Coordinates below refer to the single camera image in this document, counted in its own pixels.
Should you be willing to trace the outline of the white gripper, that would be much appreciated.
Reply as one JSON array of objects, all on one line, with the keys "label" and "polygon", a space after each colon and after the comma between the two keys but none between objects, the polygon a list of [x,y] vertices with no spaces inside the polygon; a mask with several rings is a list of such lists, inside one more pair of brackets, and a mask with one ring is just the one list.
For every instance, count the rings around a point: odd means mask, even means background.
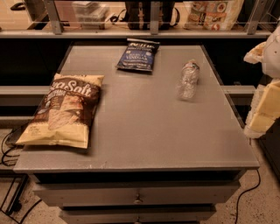
[{"label": "white gripper", "polygon": [[[243,60],[250,64],[262,62],[265,45],[266,42],[262,42],[252,48],[246,53]],[[265,87],[256,112],[261,115],[248,113],[244,128],[246,137],[259,138],[263,136],[274,123],[273,119],[280,116],[280,80],[272,81]]]}]

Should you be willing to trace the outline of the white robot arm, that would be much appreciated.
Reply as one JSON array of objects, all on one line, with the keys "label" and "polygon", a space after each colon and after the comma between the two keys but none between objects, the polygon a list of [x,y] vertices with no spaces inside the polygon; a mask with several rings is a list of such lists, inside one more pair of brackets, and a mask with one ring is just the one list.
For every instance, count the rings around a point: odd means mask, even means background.
[{"label": "white robot arm", "polygon": [[261,62],[262,72],[271,78],[266,86],[257,86],[245,122],[245,136],[259,138],[280,117],[280,27],[265,42],[251,49],[243,60],[251,64]]}]

